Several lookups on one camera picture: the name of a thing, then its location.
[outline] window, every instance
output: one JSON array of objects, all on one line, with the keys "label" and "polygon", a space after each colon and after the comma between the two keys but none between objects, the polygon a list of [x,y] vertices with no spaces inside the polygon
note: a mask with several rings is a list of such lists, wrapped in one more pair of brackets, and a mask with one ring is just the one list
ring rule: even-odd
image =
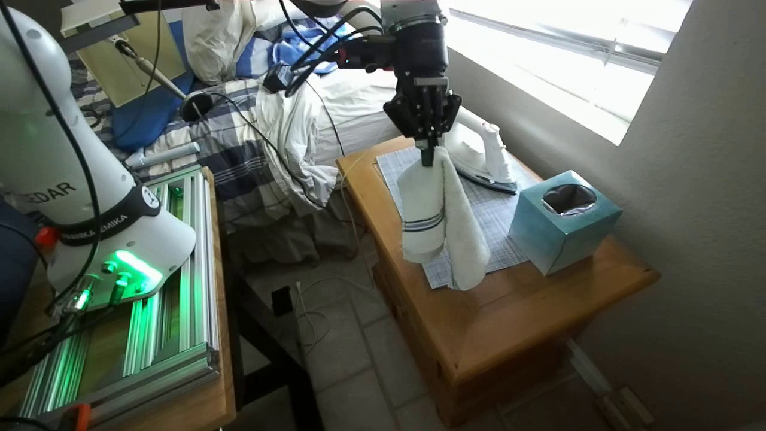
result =
[{"label": "window", "polygon": [[691,0],[454,0],[450,48],[613,144]]}]

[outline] wall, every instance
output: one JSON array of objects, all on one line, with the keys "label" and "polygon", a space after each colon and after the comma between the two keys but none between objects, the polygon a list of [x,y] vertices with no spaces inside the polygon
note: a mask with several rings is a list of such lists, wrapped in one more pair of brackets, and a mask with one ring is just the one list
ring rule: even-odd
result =
[{"label": "wall", "polygon": [[10,6],[33,17],[53,39],[59,39],[61,17],[58,0],[5,0]]},{"label": "wall", "polygon": [[618,237],[662,272],[580,339],[659,429],[766,418],[763,17],[760,0],[697,0],[621,147],[453,56],[463,105],[538,173],[574,167],[621,204]]}]

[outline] green led light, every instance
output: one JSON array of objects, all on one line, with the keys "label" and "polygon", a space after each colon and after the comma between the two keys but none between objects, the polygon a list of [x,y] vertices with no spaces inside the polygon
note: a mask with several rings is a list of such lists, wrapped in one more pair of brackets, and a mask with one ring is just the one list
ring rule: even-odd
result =
[{"label": "green led light", "polygon": [[176,217],[183,217],[183,184],[182,182],[175,182],[168,186],[170,193],[168,193],[168,211]]},{"label": "green led light", "polygon": [[114,251],[114,258],[131,267],[131,281],[130,281],[130,284],[142,284],[144,291],[159,284],[162,272],[156,271],[156,267],[150,267],[150,266],[147,266],[145,261],[142,261],[137,254],[120,248],[120,251]]},{"label": "green led light", "polygon": [[91,300],[91,288],[86,288],[83,291],[78,291],[74,309],[76,309],[76,312],[86,309],[88,300]]}]

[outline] plaid fabric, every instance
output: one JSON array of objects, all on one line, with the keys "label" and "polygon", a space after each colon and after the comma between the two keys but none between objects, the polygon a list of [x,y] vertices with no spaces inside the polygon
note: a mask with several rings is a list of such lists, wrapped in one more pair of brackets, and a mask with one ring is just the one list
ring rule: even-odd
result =
[{"label": "plaid fabric", "polygon": [[[94,132],[110,147],[110,101],[78,61],[72,65],[72,94]],[[199,144],[199,157],[152,166],[142,173],[144,176],[156,176],[188,163],[206,166],[216,176],[218,221],[226,235],[271,224],[289,212],[311,212],[326,204],[327,192],[320,192],[317,182],[298,167],[301,161],[292,161],[292,150],[278,148],[278,144],[265,138],[280,137],[280,132],[255,132],[261,126],[278,126],[255,124],[255,79],[226,82],[206,89],[206,94],[216,101],[206,120],[194,124],[173,120],[165,133],[145,148],[145,156],[152,156],[173,147]]]}]

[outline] white bag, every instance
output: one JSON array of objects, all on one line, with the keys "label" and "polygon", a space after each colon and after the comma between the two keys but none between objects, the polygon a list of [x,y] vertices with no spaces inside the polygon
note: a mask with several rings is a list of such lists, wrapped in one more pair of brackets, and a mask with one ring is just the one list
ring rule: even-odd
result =
[{"label": "white bag", "polygon": [[[255,30],[284,21],[280,0],[219,0],[219,10],[187,6],[183,48],[194,73],[209,84],[235,76],[235,65]],[[292,20],[304,17],[284,0]]]}]

